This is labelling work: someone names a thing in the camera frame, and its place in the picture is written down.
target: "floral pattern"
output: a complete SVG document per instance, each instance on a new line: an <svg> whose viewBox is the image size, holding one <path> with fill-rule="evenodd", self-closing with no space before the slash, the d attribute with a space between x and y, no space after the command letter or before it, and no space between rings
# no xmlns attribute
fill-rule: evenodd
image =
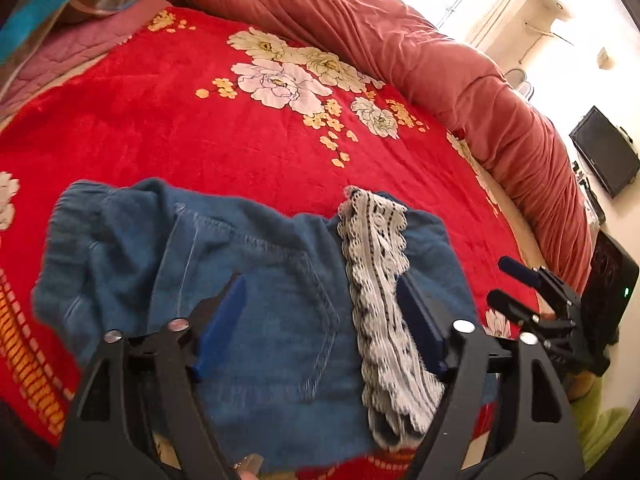
<svg viewBox="0 0 640 480"><path fill-rule="evenodd" d="M329 137L325 137L325 136L320 137L320 142L322 142L326 147L328 147L332 151L335 151L338 147L338 145L335 142L333 142Z"/></svg>
<svg viewBox="0 0 640 480"><path fill-rule="evenodd" d="M472 170L474 170L478 184L482 189L484 189L484 192L486 193L487 202L494 210L494 215L498 216L498 210L500 207L498 205L498 201L495 199L495 196L492 193L491 189L489 189L489 186L484 181L484 178L482 178L482 174L480 173L480 170L478 168L478 163L473 158L473 155L471 155L471 150L469 149L469 146L467 145L466 140L458 140L450 132L447 132L447 139L449 140L453 148L458 152L458 155L464 158L468 162L468 164L471 166Z"/></svg>
<svg viewBox="0 0 640 480"><path fill-rule="evenodd" d="M274 34L250 27L229 36L227 41L236 50L244 50L254 59L282 60L289 46Z"/></svg>
<svg viewBox="0 0 640 480"><path fill-rule="evenodd" d="M18 193L20 183L11 173L0 172L0 231L5 231L14 221L15 207L11 199Z"/></svg>
<svg viewBox="0 0 640 480"><path fill-rule="evenodd" d="M326 117L326 114L315 114L313 116L305 115L302 122L306 126L311 126L315 130L319 130L322 126L326 126L326 123L322 120Z"/></svg>
<svg viewBox="0 0 640 480"><path fill-rule="evenodd" d="M353 66L341 62L335 54L310 49L306 59L306 68L317 75L321 83L356 94L366 91L367 88L358 71Z"/></svg>
<svg viewBox="0 0 640 480"><path fill-rule="evenodd" d="M507 318L504 317L503 313L490 308L486 311L484 318L486 319L484 331L487 332L488 335L503 338L511 337L511 325L509 325L509 322L507 321Z"/></svg>
<svg viewBox="0 0 640 480"><path fill-rule="evenodd" d="M378 81L377 79L373 79L372 77L369 77L368 75L364 75L360 72L358 72L358 77L360 78L360 80L363 83L369 83L372 84L373 86L375 86L378 90L380 90L384 85L385 82L384 81Z"/></svg>
<svg viewBox="0 0 640 480"><path fill-rule="evenodd" d="M367 98L356 97L351 103L351 111L356 113L372 134L398 138L398 123L389 110L381 110Z"/></svg>
<svg viewBox="0 0 640 480"><path fill-rule="evenodd" d="M340 114L342 113L342 107L335 99L328 99L327 102L324 103L324 109L327 113L335 115L336 117L340 117Z"/></svg>
<svg viewBox="0 0 640 480"><path fill-rule="evenodd" d="M220 97L235 99L238 95L238 92L234 90L234 84L226 77L223 77L222 79L217 77L212 81L212 83L218 87L218 93L220 94Z"/></svg>
<svg viewBox="0 0 640 480"><path fill-rule="evenodd" d="M238 74L238 87L251 93L251 98L271 108L288 105L306 116L324 113L316 95L327 96L331 89L322 86L307 72L293 63L254 59L252 64L237 63L231 71Z"/></svg>
<svg viewBox="0 0 640 480"><path fill-rule="evenodd" d="M169 25L173 25L174 22L174 13L167 12L166 10L161 10L154 16L153 20L146 26L146 28L148 28L148 30L150 30L151 32L157 32L158 30L165 29L165 31L167 31L168 33L173 34L175 32L175 28L169 27ZM178 22L178 28L188 28L189 30L196 29L193 25L188 27L187 20L180 20L180 22Z"/></svg>
<svg viewBox="0 0 640 480"><path fill-rule="evenodd" d="M398 103L393 99L387 99L386 102L389 104L389 107L396 113L398 124L408 126L409 128L414 127L415 117L409 115L409 112L406 111L406 108L402 103Z"/></svg>
<svg viewBox="0 0 640 480"><path fill-rule="evenodd" d="M342 124L338 119L334 119L332 117L326 118L326 125L329 128L333 128L336 132L339 132L344 128L344 124Z"/></svg>

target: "green cloth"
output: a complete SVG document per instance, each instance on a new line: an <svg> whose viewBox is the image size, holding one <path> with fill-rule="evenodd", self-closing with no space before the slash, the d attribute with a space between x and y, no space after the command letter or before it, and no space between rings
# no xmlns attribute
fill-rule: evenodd
<svg viewBox="0 0 640 480"><path fill-rule="evenodd" d="M609 448L630 415L626 408L611 408L600 413L601 402L602 378L597 378L591 391L571 404L587 470Z"/></svg>

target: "white flower print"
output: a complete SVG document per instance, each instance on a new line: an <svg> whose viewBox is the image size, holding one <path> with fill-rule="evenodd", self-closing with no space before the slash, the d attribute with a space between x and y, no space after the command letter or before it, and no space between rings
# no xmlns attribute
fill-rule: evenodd
<svg viewBox="0 0 640 480"><path fill-rule="evenodd" d="M0 172L0 231L5 231L14 221L15 207L10 201L19 189L20 184L11 178L11 173Z"/></svg>
<svg viewBox="0 0 640 480"><path fill-rule="evenodd" d="M488 335L504 338L511 337L511 325L509 325L509 322L507 321L507 318L504 317L503 313L490 308L486 311L484 316L486 319L484 331L487 332Z"/></svg>
<svg viewBox="0 0 640 480"><path fill-rule="evenodd" d="M365 75L363 73L358 72L358 77L363 83L369 83L375 86L378 90L380 90L384 85L384 81L379 81L378 79L373 79L372 77Z"/></svg>
<svg viewBox="0 0 640 480"><path fill-rule="evenodd" d="M398 138L398 123L389 110L381 110L367 98L356 97L351 103L351 111L356 112L360 121L372 134Z"/></svg>
<svg viewBox="0 0 640 480"><path fill-rule="evenodd" d="M236 50L244 50L254 59L280 59L289 48L284 40L250 27L229 36L227 41Z"/></svg>
<svg viewBox="0 0 640 480"><path fill-rule="evenodd" d="M474 170L478 184L482 189L484 189L484 192L486 193L487 202L494 210L494 215L498 216L498 209L500 208L500 205L498 204L498 201L495 199L495 196L492 193L491 189L489 188L489 185L484 180L484 178L482 178L482 174L480 173L480 169L478 168L478 162L474 159L473 155L471 155L471 150L469 149L469 146L466 143L466 140L464 139L458 140L450 132L447 132L447 139L449 139L449 142L451 143L451 145L458 152L458 155L464 158L468 162L468 164L471 166L471 168Z"/></svg>
<svg viewBox="0 0 640 480"><path fill-rule="evenodd" d="M342 90L356 94L367 90L358 71L353 66L341 62L335 54L322 52L312 47L298 50L304 51L302 58L306 59L306 69L316 74L321 83L337 86Z"/></svg>
<svg viewBox="0 0 640 480"><path fill-rule="evenodd" d="M324 113L317 95L327 96L331 89L322 86L311 75L293 63L254 59L253 64L237 63L231 71L238 74L238 87L271 108L285 105L300 114L312 116Z"/></svg>

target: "pink quilt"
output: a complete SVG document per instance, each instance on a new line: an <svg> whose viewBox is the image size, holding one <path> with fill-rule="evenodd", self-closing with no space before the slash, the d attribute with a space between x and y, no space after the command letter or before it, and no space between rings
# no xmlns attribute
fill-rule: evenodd
<svg viewBox="0 0 640 480"><path fill-rule="evenodd" d="M549 267L583 290L591 241L567 152L553 124L511 89L487 56L440 34L399 0L189 1L334 52L465 137L522 211Z"/></svg>

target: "denim shorts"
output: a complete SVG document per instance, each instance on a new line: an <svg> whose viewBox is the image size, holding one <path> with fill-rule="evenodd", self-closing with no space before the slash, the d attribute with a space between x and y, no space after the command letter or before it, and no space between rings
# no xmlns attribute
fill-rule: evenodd
<svg viewBox="0 0 640 480"><path fill-rule="evenodd" d="M157 331L241 272L248 300L226 359L196 390L226 456L259 453L266 471L340 462L376 444L337 222L158 179L76 182L50 220L34 310L85 365L107 330ZM477 322L442 223L408 222L414 276Z"/></svg>

